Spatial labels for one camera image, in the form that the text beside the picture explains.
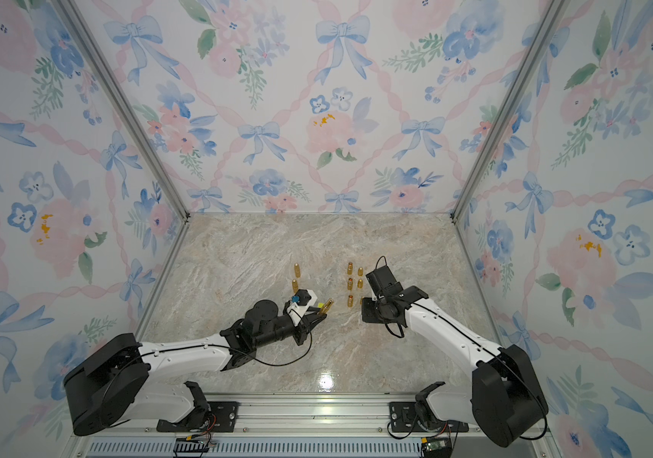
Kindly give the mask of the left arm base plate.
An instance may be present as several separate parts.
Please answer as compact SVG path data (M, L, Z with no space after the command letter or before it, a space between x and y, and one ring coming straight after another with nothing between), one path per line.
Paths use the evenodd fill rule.
M238 402L212 402L195 406L183 420L172 423L158 421L157 432L221 432L231 433L235 429L240 404Z

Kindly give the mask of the aluminium rail frame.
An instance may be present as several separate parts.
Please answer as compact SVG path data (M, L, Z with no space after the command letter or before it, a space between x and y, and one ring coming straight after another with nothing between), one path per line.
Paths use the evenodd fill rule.
M84 436L84 456L243 456L243 457L381 457L422 456L422 444L444 441L454 457L512 456L530 449L532 457L557 457L550 428L530 430L539 440L517 439L507 448L494 444L479 426L468 432L395 433L389 424L390 402L415 402L412 394L370 393L215 393L212 402L240 404L235 429L221 432L157 432L155 420L131 420Z

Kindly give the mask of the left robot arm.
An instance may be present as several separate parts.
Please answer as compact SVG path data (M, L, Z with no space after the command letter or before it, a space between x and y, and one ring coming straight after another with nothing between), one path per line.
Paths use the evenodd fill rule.
M206 429L218 416L199 384L173 387L167 380L256 363L260 348L286 339L312 344L312 332L329 308L313 291L300 289L283 306L255 303L242 319L209 337L149 343L121 334L63 379L73 432L89 436L131 420L155 420L160 432Z

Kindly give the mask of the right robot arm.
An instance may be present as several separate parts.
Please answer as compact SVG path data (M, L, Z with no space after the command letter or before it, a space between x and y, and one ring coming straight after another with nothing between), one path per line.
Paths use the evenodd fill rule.
M494 444L507 448L540 424L549 429L549 406L529 354L518 345L502 347L464 326L415 286L391 296L362 299L362 320L396 324L421 335L446 354L471 379L467 393L436 382L415 395L415 421L429 431L450 422L479 426Z

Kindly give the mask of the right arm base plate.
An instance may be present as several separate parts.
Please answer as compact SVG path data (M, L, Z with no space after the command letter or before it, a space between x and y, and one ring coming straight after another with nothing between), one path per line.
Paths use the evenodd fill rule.
M440 421L428 410L423 413L416 411L416 402L390 402L389 424L395 433L425 432L435 434L443 427L444 431L468 432L469 425L455 420Z

